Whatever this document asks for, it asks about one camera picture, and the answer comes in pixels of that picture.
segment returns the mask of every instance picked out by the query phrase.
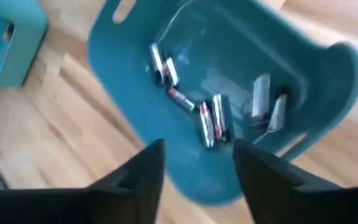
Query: silver battery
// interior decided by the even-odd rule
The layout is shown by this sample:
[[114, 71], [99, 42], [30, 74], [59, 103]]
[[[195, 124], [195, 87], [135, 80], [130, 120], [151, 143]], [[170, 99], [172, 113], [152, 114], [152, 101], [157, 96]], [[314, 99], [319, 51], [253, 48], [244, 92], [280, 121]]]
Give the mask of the silver battery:
[[280, 95], [275, 104], [270, 118], [270, 122], [267, 126], [268, 132], [275, 132], [284, 127], [285, 122], [285, 108], [287, 103], [287, 94]]
[[177, 68], [175, 64], [173, 63], [173, 60], [171, 57], [169, 57], [164, 64], [163, 73], [168, 78], [170, 86], [177, 86], [180, 78], [177, 73]]
[[263, 121], [269, 112], [270, 75], [263, 74], [254, 81], [251, 118]]
[[229, 142], [233, 135], [229, 98], [221, 94], [214, 95], [212, 97], [211, 110], [216, 140]]
[[150, 45], [150, 53], [152, 55], [152, 69], [155, 81], [157, 84], [163, 85], [165, 84], [164, 64], [156, 43]]
[[180, 106], [186, 109], [188, 112], [193, 112], [196, 107], [195, 103], [190, 101], [184, 94], [179, 92], [173, 87], [168, 88], [168, 96], [177, 102]]
[[215, 136], [214, 136], [214, 124], [212, 121], [212, 114], [209, 112], [207, 104], [202, 102], [199, 105], [200, 109], [200, 123], [201, 123], [201, 132], [202, 140], [205, 147], [211, 148], [215, 145]]

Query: teal storage box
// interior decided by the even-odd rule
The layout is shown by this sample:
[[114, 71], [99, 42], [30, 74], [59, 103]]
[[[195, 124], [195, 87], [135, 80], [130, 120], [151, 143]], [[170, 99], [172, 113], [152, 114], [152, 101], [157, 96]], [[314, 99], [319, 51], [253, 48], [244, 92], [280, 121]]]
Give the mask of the teal storage box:
[[299, 156], [342, 121], [358, 96], [358, 54], [348, 44], [320, 46], [253, 0], [139, 0], [124, 21], [112, 22], [119, 0], [107, 0], [88, 41], [89, 62], [145, 144], [164, 138], [165, 168], [176, 188], [202, 205], [241, 197], [232, 144], [203, 147], [196, 115], [189, 116], [157, 88], [149, 45], [157, 42], [177, 63], [180, 90], [192, 99], [229, 97], [237, 138], [249, 127], [252, 82], [269, 73], [272, 88], [288, 86], [285, 127], [259, 147]]
[[[2, 35], [11, 23], [10, 41]], [[0, 0], [0, 87], [23, 84], [47, 28], [47, 19], [36, 0]]]

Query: wooden floor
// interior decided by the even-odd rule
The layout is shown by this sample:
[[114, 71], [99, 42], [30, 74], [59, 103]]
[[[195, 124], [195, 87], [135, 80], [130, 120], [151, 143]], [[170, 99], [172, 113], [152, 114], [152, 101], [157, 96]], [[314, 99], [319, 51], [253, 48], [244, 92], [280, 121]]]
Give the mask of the wooden floor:
[[[282, 13], [312, 39], [358, 46], [358, 29], [343, 29], [343, 23], [332, 23], [342, 33], [328, 29], [316, 23], [321, 22], [318, 11], [309, 10], [305, 19], [296, 1], [287, 0]], [[142, 149], [86, 60], [86, 40], [103, 2], [41, 0], [50, 24], [29, 77], [22, 88], [0, 90], [0, 168], [12, 188], [84, 187]], [[339, 185], [357, 186], [358, 103], [336, 130], [294, 163]], [[251, 220], [243, 200], [202, 208], [165, 179], [158, 223]]]

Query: battery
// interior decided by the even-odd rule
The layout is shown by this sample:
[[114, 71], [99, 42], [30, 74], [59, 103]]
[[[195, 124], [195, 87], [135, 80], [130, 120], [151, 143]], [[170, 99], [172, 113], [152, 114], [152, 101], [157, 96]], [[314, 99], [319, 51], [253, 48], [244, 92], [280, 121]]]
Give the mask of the battery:
[[270, 75], [264, 74], [254, 81], [252, 119], [263, 120], [269, 112]]
[[250, 125], [254, 131], [265, 129], [269, 125], [270, 75], [259, 76], [254, 81], [254, 94]]
[[199, 105], [200, 109], [200, 123], [201, 123], [201, 138], [205, 147], [211, 148], [215, 145], [214, 124], [212, 114], [209, 112], [206, 102]]
[[226, 95], [214, 95], [211, 110], [216, 140], [229, 142], [234, 134], [229, 98]]
[[173, 63], [173, 59], [169, 57], [163, 66], [163, 74], [168, 78], [170, 86], [177, 86], [180, 78], [177, 73], [177, 68]]
[[168, 96], [188, 112], [193, 112], [194, 108], [196, 107], [195, 103], [190, 101], [184, 94], [173, 87], [168, 88]]
[[283, 87], [276, 92], [277, 99], [274, 104], [272, 117], [268, 124], [267, 131], [275, 132], [284, 127], [288, 93], [289, 91], [287, 87]]
[[165, 74], [164, 74], [164, 64], [161, 58], [160, 51], [158, 49], [158, 45], [156, 43], [152, 43], [150, 45], [150, 53], [152, 55], [152, 68], [153, 68], [153, 76], [155, 78], [155, 82], [158, 85], [165, 84]]

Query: black object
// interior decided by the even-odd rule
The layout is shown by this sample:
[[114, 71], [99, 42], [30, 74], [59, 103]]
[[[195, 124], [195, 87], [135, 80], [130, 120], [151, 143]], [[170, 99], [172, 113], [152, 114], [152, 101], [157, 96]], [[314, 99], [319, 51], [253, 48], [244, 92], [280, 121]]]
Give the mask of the black object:
[[85, 189], [0, 190], [0, 223], [154, 223], [163, 165], [157, 140]]
[[358, 187], [342, 189], [243, 139], [233, 159], [256, 224], [358, 224]]
[[[233, 158], [256, 224], [358, 223], [358, 188], [342, 189], [242, 139]], [[0, 190], [0, 223], [152, 224], [163, 165], [157, 140], [85, 189]]]

